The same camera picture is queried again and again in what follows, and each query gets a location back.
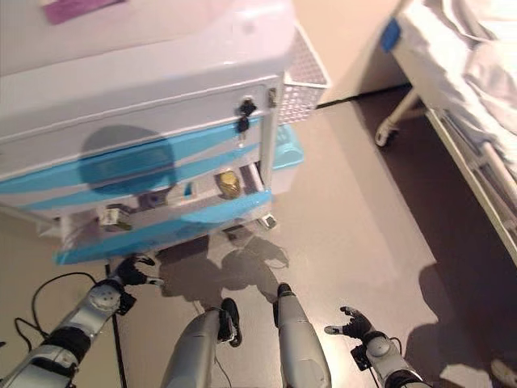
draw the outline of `gold bottle cap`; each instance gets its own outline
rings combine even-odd
[[[238,178],[233,171],[223,172],[220,178],[222,184],[234,185],[238,183]]]

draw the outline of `cart caster wheel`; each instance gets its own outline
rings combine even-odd
[[[259,218],[258,222],[267,230],[273,230],[278,225],[276,218],[271,213]]]
[[[398,135],[398,129],[395,127],[389,119],[386,119],[377,129],[375,134],[375,144],[379,147],[389,146],[395,137]]]

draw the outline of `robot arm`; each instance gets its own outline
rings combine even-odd
[[[136,262],[154,265],[149,258],[132,255],[105,280],[94,285],[44,342],[27,354],[2,382],[1,388],[69,388],[78,366],[104,323],[115,313],[126,314],[136,299],[126,285],[160,285],[162,280],[144,275]]]
[[[351,351],[360,370],[373,368],[383,388],[429,387],[404,360],[393,341],[377,331],[360,311],[348,306],[340,310],[351,316],[351,321],[344,326],[328,326],[325,333],[361,340],[362,344]]]

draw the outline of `white wire basket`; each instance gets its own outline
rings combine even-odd
[[[301,25],[296,25],[293,62],[284,79],[280,124],[306,120],[329,87],[329,76],[322,61]]]

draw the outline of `bed wheel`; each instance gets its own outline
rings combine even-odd
[[[389,118],[385,119],[375,133],[375,144],[379,147],[386,147],[391,144],[398,135],[398,129],[393,125]]]

